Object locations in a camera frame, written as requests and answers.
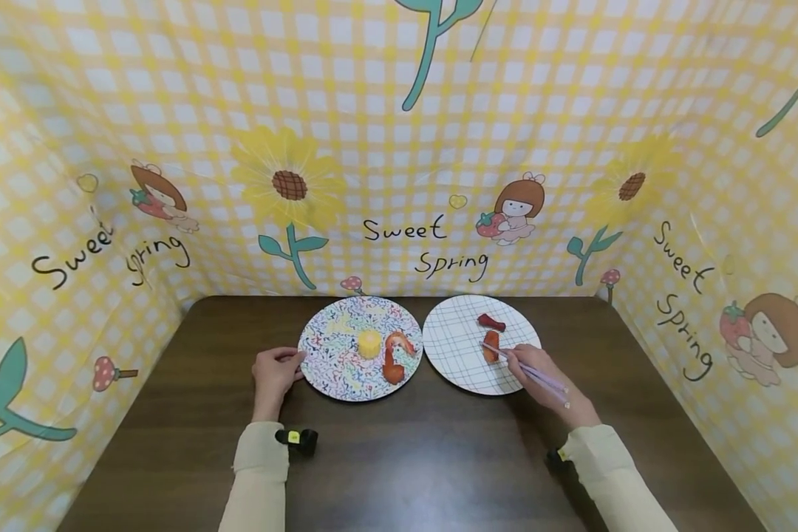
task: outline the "backdrop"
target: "backdrop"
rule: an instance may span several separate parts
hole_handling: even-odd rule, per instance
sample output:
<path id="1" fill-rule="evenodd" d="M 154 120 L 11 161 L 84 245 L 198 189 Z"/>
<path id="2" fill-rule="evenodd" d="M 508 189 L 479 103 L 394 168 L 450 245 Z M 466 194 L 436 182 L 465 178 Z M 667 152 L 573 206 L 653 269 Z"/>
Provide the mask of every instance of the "backdrop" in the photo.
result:
<path id="1" fill-rule="evenodd" d="M 598 293 L 798 531 L 798 0 L 0 2 L 0 531 L 216 293 Z"/>

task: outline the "squiggle patterned plate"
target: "squiggle patterned plate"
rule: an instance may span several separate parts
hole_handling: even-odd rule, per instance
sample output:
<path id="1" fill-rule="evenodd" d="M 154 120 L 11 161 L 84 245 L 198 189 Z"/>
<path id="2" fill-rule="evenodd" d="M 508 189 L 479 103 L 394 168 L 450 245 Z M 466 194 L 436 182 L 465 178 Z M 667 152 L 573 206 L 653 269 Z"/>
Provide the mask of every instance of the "squiggle patterned plate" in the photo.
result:
<path id="1" fill-rule="evenodd" d="M 381 334 L 381 353 L 372 360 L 358 354 L 358 335 L 365 330 Z M 396 349 L 396 364 L 405 367 L 405 380 L 391 385 L 384 380 L 384 345 L 387 336 L 401 331 L 416 349 L 416 356 Z M 310 385 L 341 401 L 361 402 L 397 391 L 414 375 L 423 357 L 423 334 L 417 320 L 399 304 L 381 297 L 349 297 L 330 304 L 304 326 L 299 349 L 308 353 L 301 365 Z"/>

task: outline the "white plate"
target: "white plate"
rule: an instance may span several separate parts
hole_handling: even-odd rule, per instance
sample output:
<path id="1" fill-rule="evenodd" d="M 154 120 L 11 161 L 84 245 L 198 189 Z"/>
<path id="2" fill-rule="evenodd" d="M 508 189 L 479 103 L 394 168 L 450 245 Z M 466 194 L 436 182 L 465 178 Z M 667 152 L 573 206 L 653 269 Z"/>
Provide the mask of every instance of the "white plate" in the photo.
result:
<path id="1" fill-rule="evenodd" d="M 505 395 L 523 386 L 508 370 L 502 357 L 488 364 L 482 346 L 489 330 L 478 324 L 479 315 L 503 321 L 499 333 L 502 349 L 517 344 L 541 347 L 538 333 L 529 321 L 506 303 L 485 296 L 456 296 L 435 307 L 423 325 L 423 346 L 432 366 L 455 386 L 482 395 Z"/>
<path id="2" fill-rule="evenodd" d="M 376 330 L 382 337 L 381 352 L 372 360 L 358 354 L 358 335 L 365 330 Z M 383 343 L 397 330 L 415 353 L 394 351 L 395 363 L 405 367 L 405 379 L 391 385 L 382 373 Z M 308 353 L 301 370 L 311 386 L 328 397 L 359 403 L 389 395 L 411 379 L 423 357 L 423 335 L 414 316 L 399 304 L 381 297 L 349 297 L 319 310 L 308 321 L 299 349 Z"/>

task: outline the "person's left hand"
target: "person's left hand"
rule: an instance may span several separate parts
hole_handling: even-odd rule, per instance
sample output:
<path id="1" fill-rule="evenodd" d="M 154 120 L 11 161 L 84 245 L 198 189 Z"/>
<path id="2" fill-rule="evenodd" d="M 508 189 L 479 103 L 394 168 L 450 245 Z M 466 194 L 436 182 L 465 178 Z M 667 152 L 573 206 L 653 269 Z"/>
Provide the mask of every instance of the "person's left hand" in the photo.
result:
<path id="1" fill-rule="evenodd" d="M 304 352 L 295 347 L 276 347 L 257 353 L 251 373 L 254 375 L 253 421 L 277 421 L 281 403 L 293 382 L 304 377 L 301 362 Z"/>

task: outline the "toy shrimp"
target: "toy shrimp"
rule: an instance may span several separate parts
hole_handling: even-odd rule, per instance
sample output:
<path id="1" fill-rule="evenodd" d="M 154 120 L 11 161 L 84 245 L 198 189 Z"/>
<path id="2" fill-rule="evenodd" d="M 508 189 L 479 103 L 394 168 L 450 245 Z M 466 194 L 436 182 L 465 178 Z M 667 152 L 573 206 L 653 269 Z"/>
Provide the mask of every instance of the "toy shrimp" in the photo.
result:
<path id="1" fill-rule="evenodd" d="M 401 331 L 390 333 L 387 340 L 384 341 L 384 365 L 381 371 L 384 375 L 384 380 L 394 386 L 405 380 L 405 367 L 395 363 L 393 359 L 393 349 L 397 347 L 405 349 L 405 352 L 412 357 L 417 356 L 416 349 Z"/>

